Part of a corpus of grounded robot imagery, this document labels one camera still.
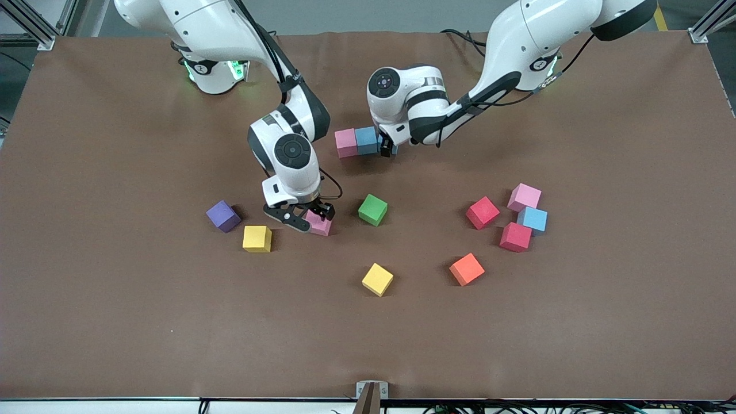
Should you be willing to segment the orange foam cube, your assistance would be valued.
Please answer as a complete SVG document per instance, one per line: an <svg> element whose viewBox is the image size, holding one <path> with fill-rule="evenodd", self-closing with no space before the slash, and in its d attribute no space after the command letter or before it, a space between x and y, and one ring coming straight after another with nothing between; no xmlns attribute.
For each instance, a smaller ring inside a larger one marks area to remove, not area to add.
<svg viewBox="0 0 736 414"><path fill-rule="evenodd" d="M467 286L485 273L483 266L471 252L452 263L449 270L460 286Z"/></svg>

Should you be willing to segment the purple foam cube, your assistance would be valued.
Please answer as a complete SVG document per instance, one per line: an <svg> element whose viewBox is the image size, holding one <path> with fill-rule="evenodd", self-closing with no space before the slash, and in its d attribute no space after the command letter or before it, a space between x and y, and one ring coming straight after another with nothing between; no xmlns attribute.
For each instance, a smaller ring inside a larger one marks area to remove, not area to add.
<svg viewBox="0 0 736 414"><path fill-rule="evenodd" d="M213 205L207 210L206 215L210 222L223 233L230 232L242 222L239 214L225 200L220 200Z"/></svg>

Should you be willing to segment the aluminium frame profile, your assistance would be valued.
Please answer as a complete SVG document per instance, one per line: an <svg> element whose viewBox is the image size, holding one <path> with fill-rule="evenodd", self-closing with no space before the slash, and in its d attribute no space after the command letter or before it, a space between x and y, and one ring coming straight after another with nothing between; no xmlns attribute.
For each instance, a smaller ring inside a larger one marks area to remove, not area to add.
<svg viewBox="0 0 736 414"><path fill-rule="evenodd" d="M53 49L59 32L26 0L0 0L0 10L39 45L40 51Z"/></svg>
<svg viewBox="0 0 736 414"><path fill-rule="evenodd" d="M688 28L689 37L694 44L707 44L707 35L717 32L736 22L736 0L717 0L717 2L694 24Z"/></svg>
<svg viewBox="0 0 736 414"><path fill-rule="evenodd" d="M74 25L74 16L81 0L64 0L64 5L60 12L59 19L55 28L61 35L69 35Z"/></svg>

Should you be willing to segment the green foam cube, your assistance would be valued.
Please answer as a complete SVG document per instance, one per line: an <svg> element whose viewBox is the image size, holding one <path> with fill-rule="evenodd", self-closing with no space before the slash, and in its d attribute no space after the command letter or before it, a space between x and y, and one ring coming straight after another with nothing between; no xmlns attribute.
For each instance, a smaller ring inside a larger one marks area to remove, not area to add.
<svg viewBox="0 0 736 414"><path fill-rule="evenodd" d="M378 227L388 212L388 204L373 194L368 194L358 208L358 217Z"/></svg>

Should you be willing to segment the yellow foam cube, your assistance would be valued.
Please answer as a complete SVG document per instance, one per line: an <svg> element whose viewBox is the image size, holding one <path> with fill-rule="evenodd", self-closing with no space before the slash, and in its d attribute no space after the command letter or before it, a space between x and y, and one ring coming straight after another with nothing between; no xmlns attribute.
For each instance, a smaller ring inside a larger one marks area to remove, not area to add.
<svg viewBox="0 0 736 414"><path fill-rule="evenodd" d="M242 249L247 252L271 252L273 232L265 225L246 225L243 228Z"/></svg>
<svg viewBox="0 0 736 414"><path fill-rule="evenodd" d="M371 265L361 281L362 285L376 296L382 297L393 281L394 275L378 263Z"/></svg>

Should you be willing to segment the grey metal bracket plate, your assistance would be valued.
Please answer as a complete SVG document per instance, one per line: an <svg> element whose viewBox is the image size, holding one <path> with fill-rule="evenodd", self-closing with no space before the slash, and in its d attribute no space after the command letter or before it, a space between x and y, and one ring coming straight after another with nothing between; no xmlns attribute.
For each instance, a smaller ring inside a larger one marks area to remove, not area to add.
<svg viewBox="0 0 736 414"><path fill-rule="evenodd" d="M389 398L389 383L371 379L360 381L355 384L355 399L360 398L361 393L363 392L363 388L365 388L369 384L375 384L375 391L379 394L380 399Z"/></svg>

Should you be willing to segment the pink foam cube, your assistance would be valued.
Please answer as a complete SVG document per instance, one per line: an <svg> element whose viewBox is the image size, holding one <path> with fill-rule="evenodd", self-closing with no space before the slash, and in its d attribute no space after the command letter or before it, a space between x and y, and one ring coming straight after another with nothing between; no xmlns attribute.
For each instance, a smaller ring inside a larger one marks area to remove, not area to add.
<svg viewBox="0 0 736 414"><path fill-rule="evenodd" d="M515 212L522 212L526 207L536 209L541 195L541 190L525 183L519 183L512 191L507 208Z"/></svg>
<svg viewBox="0 0 736 414"><path fill-rule="evenodd" d="M319 214L315 214L312 210L307 210L304 218L308 223L310 223L310 233L329 236L329 231L331 230L332 225L332 221L330 219L321 217Z"/></svg>
<svg viewBox="0 0 736 414"><path fill-rule="evenodd" d="M354 128L341 129L341 131L336 131L334 136L339 158L350 158L358 155L357 134Z"/></svg>

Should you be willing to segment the red foam cube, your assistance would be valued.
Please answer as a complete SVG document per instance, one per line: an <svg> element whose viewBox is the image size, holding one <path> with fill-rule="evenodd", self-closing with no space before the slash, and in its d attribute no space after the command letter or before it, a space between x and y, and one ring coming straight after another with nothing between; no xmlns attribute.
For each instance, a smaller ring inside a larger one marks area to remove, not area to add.
<svg viewBox="0 0 736 414"><path fill-rule="evenodd" d="M529 249L532 229L518 223L508 223L504 227L499 246L507 251L525 252Z"/></svg>
<svg viewBox="0 0 736 414"><path fill-rule="evenodd" d="M499 208L487 196L471 204L465 213L471 225L477 230L486 228L499 214Z"/></svg>

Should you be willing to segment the large table mat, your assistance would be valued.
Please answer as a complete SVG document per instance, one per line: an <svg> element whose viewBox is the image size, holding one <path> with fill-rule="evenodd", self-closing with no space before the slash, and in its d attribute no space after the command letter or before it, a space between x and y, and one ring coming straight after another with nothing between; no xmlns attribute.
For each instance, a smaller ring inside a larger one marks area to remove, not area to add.
<svg viewBox="0 0 736 414"><path fill-rule="evenodd" d="M200 93L165 39L61 39L37 55L0 149L0 397L721 399L736 394L736 118L683 32L594 42L549 89L441 147L336 154L371 125L366 81L427 63L451 99L481 58L442 34L282 36L331 114L327 237L263 214L250 123L268 71ZM499 246L525 183L544 234ZM388 204L375 227L368 194ZM499 208L486 228L465 213ZM225 200L228 233L206 212ZM265 225L271 252L242 249ZM474 254L484 275L449 267ZM376 296L361 281L394 275Z"/></svg>

